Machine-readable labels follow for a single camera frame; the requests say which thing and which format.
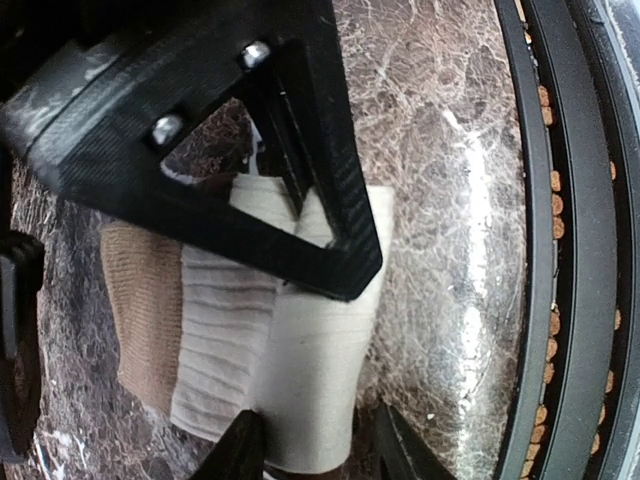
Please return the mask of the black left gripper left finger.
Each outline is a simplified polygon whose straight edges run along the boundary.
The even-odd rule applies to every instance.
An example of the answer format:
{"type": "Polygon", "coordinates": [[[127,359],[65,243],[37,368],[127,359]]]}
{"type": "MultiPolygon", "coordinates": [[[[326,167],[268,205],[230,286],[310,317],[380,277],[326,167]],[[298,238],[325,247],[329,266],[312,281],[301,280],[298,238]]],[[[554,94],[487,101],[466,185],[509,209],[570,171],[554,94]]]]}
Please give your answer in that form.
{"type": "Polygon", "coordinates": [[[265,422],[241,411],[190,480],[261,480],[264,475],[265,422]]]}

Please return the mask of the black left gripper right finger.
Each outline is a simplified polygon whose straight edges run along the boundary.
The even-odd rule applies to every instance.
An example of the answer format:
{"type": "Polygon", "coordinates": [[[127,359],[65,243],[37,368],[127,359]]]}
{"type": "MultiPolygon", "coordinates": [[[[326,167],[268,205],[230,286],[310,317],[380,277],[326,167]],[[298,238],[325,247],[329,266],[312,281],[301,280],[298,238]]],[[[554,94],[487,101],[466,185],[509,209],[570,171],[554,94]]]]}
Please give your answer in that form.
{"type": "Polygon", "coordinates": [[[394,406],[377,407],[374,445],[375,479],[443,478],[443,465],[394,406]]]}

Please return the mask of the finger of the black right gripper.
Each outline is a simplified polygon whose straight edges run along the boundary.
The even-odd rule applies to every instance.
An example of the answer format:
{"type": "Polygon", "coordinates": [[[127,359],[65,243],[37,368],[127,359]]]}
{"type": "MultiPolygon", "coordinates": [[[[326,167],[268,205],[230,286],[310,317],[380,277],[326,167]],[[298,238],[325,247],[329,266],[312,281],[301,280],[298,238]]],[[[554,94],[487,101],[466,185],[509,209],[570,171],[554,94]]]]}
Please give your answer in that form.
{"type": "Polygon", "coordinates": [[[333,299],[382,265],[329,1],[5,1],[1,144],[65,199],[333,299]]]}

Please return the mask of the beige brown block sock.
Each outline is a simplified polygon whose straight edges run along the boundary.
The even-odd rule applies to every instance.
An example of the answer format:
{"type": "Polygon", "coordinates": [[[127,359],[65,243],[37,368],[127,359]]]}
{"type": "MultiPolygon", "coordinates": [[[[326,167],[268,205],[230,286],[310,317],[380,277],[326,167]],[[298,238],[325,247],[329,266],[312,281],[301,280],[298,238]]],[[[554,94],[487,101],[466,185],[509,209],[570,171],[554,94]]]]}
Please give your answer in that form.
{"type": "Polygon", "coordinates": [[[101,258],[117,377],[144,405],[209,441],[254,410],[267,464],[287,473],[347,460],[382,275],[356,300],[334,301],[117,221],[102,229],[101,258]]]}

